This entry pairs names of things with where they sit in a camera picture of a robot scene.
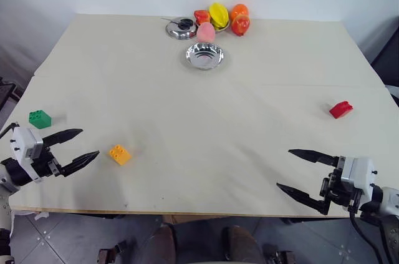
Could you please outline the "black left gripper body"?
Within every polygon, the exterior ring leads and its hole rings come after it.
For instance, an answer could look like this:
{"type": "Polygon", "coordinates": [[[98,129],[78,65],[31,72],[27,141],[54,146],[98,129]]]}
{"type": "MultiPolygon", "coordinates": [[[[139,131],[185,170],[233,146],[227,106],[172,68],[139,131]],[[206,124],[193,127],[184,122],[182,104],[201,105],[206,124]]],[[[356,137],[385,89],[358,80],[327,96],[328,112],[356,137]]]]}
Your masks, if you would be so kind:
{"type": "Polygon", "coordinates": [[[60,175],[61,166],[52,154],[50,147],[44,147],[39,157],[32,161],[31,166],[39,177],[60,175]]]}

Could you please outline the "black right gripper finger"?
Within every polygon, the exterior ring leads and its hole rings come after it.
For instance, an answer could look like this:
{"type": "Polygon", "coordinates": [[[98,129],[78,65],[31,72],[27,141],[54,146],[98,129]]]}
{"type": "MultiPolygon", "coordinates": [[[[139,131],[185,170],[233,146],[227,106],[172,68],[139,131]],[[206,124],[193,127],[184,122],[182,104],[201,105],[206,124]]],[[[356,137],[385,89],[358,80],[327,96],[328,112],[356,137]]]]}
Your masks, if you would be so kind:
{"type": "Polygon", "coordinates": [[[333,157],[314,150],[290,149],[288,150],[288,152],[312,163],[318,162],[325,165],[336,167],[339,162],[338,156],[333,157]]]}
{"type": "Polygon", "coordinates": [[[310,197],[308,193],[300,191],[296,188],[276,183],[276,185],[288,196],[293,198],[295,201],[313,208],[323,215],[327,215],[330,208],[330,200],[316,200],[310,197]]]}

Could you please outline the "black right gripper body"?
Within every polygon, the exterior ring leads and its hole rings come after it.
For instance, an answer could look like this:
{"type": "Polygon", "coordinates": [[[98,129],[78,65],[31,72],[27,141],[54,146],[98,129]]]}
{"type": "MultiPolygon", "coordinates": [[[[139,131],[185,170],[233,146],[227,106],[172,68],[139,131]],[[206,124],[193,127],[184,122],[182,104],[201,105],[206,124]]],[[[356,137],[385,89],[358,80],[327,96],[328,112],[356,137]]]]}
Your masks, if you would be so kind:
{"type": "Polygon", "coordinates": [[[345,184],[341,176],[342,169],[334,169],[328,178],[323,179],[320,190],[320,196],[324,198],[322,212],[328,212],[332,202],[345,207],[348,212],[357,212],[360,208],[362,190],[345,184]]]}

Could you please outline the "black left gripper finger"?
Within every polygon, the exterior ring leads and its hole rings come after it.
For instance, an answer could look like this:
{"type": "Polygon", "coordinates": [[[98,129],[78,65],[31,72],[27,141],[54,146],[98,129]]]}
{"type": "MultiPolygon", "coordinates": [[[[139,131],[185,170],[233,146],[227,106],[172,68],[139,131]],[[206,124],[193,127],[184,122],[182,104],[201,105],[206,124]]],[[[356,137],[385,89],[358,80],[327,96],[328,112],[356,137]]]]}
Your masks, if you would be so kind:
{"type": "Polygon", "coordinates": [[[60,174],[64,177],[68,177],[71,174],[76,173],[91,163],[91,161],[93,161],[99,155],[99,153],[99,151],[90,152],[75,158],[70,164],[59,169],[60,174]]]}
{"type": "Polygon", "coordinates": [[[69,141],[82,133],[84,130],[83,129],[67,129],[63,130],[57,133],[54,133],[52,135],[49,135],[47,137],[44,137],[43,140],[43,146],[42,150],[49,149],[51,146],[55,144],[62,144],[66,141],[69,141]]]}

